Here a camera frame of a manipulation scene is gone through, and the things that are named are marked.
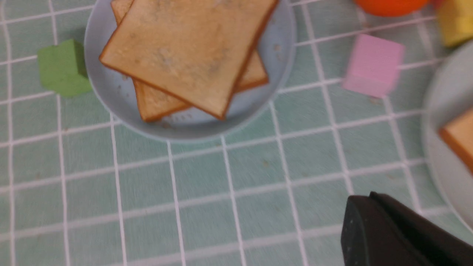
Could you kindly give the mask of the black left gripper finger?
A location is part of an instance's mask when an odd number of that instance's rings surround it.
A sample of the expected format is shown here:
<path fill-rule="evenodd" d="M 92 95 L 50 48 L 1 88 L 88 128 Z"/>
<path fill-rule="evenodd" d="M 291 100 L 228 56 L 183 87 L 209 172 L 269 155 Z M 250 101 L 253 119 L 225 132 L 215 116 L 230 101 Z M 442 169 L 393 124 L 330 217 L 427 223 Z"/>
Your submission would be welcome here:
<path fill-rule="evenodd" d="M 470 244 L 387 194 L 351 195 L 341 249 L 346 266 L 471 266 Z"/>

